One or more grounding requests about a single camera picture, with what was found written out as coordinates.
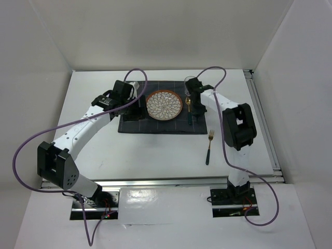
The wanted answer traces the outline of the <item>gold spoon green handle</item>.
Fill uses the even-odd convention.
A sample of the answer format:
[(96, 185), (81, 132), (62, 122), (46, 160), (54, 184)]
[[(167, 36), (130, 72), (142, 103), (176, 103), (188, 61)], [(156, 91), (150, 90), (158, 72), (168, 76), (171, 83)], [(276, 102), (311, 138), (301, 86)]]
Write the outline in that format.
[(185, 103), (188, 108), (188, 124), (192, 126), (191, 99), (188, 96), (185, 98)]

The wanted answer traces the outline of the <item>dark checked cloth placemat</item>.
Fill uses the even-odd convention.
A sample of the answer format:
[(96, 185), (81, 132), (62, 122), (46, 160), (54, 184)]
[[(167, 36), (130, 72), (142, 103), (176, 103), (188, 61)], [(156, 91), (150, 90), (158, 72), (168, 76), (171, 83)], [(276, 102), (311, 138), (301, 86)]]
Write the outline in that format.
[[(185, 84), (183, 81), (148, 81), (144, 95), (148, 97), (157, 90), (170, 90), (185, 100)], [(145, 119), (137, 121), (123, 121), (120, 118), (118, 132), (128, 134), (194, 134), (205, 135), (208, 133), (205, 117), (193, 118), (192, 125), (188, 124), (188, 108), (183, 103), (181, 113), (174, 119), (168, 121), (155, 120), (146, 114)]]

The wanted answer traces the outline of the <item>floral patterned ceramic plate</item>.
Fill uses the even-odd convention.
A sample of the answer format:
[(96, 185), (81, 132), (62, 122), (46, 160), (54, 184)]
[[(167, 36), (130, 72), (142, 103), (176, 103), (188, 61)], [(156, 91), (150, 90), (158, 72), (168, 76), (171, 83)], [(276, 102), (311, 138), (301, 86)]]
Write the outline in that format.
[(182, 111), (183, 103), (179, 95), (170, 90), (158, 90), (146, 98), (149, 116), (155, 120), (168, 121), (176, 118)]

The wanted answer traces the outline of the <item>gold fork green handle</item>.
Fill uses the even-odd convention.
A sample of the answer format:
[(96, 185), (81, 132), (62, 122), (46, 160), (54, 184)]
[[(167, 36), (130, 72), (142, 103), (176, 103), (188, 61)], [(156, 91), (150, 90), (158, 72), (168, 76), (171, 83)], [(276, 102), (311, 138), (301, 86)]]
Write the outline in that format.
[(205, 164), (209, 165), (210, 163), (210, 153), (211, 153), (211, 142), (214, 138), (214, 130), (209, 131), (208, 139), (209, 139), (209, 146), (207, 149), (207, 154), (206, 154), (206, 159), (205, 159)]

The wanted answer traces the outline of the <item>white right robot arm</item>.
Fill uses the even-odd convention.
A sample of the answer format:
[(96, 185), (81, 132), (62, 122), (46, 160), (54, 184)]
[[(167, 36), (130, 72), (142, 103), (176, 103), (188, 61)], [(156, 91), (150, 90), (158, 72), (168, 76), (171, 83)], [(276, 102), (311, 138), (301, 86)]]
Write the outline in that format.
[(226, 197), (231, 203), (239, 203), (250, 190), (249, 152), (257, 136), (251, 107), (215, 93), (211, 85), (204, 86), (192, 76), (185, 78), (185, 94), (190, 97), (191, 115), (197, 120), (205, 115), (207, 108), (221, 111), (224, 158), (232, 165), (227, 178)]

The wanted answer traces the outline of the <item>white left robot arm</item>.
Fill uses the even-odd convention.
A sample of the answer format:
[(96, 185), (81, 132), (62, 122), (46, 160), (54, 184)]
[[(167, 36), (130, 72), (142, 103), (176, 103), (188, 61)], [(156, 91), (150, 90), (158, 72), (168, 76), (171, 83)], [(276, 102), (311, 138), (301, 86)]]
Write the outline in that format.
[(84, 197), (91, 207), (105, 207), (112, 196), (102, 186), (83, 176), (75, 163), (87, 143), (115, 117), (126, 121), (145, 117), (145, 97), (137, 96), (137, 81), (116, 81), (112, 90), (96, 97), (80, 122), (52, 143), (42, 142), (37, 149), (37, 174), (63, 190)]

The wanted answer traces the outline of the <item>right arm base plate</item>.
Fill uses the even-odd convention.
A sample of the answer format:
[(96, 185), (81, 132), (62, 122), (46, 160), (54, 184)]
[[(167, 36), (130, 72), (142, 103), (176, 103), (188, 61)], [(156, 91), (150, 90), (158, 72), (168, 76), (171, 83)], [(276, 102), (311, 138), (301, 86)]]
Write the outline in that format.
[(256, 193), (254, 188), (250, 188), (248, 193), (232, 199), (226, 189), (211, 189), (207, 202), (212, 205), (213, 217), (240, 217), (259, 216)]

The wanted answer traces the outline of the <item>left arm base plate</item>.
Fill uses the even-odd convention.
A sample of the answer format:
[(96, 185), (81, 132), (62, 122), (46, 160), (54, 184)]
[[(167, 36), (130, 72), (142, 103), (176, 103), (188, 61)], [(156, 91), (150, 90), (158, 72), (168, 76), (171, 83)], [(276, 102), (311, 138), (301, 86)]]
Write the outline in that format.
[[(120, 189), (111, 188), (108, 190), (108, 195), (98, 204), (88, 199), (85, 196), (81, 197), (83, 200), (86, 220), (99, 220), (102, 216), (106, 216), (105, 220), (118, 219), (118, 205), (120, 198)], [(81, 203), (77, 197), (73, 199), (70, 220), (83, 220), (83, 210)]]

